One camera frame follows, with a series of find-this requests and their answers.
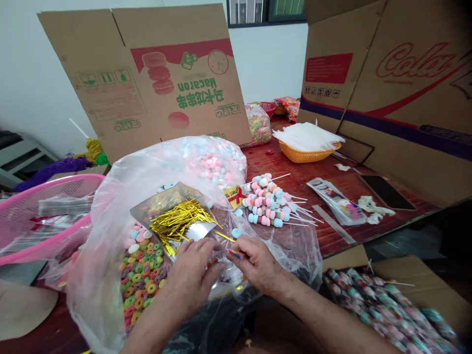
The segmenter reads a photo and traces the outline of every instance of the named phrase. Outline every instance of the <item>smartphone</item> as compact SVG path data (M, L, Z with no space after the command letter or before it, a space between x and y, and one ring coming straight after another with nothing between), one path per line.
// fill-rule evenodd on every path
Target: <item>smartphone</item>
M382 176L361 175L360 178L386 206L392 209L416 210L414 205L393 188Z

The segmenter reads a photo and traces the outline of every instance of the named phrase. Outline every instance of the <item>red logo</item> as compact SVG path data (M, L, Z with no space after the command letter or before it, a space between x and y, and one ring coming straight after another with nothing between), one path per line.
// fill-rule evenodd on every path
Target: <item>red logo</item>
M388 53L377 67L377 76L434 77L452 66L455 54L442 54L449 43L433 45L420 57L411 55L413 43L403 43Z

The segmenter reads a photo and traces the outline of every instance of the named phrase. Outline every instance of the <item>person's left hand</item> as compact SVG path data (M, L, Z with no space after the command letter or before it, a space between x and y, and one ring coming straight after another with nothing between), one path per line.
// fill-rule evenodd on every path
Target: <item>person's left hand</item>
M182 322L194 315L208 299L211 287L223 270L221 264L207 270L208 259L218 247L219 244L208 237L183 244L165 286L151 306L159 304L161 308L172 309L174 319Z

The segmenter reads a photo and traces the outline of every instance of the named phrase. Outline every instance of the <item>person's right hand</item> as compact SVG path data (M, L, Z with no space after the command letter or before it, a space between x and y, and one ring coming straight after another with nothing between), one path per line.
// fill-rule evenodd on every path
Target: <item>person's right hand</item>
M249 259L238 259L229 253L227 257L241 269L249 283L264 294L276 297L290 274L275 260L267 246L262 241L241 236L232 249L248 255Z

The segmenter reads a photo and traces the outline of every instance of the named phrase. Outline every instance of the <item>white wall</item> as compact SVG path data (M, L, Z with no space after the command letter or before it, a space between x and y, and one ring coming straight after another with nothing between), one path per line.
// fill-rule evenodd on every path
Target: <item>white wall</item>
M57 156L85 150L95 138L69 79L38 20L41 11L153 7L226 0L0 1L0 129L24 132ZM299 97L307 25L230 29L245 102Z

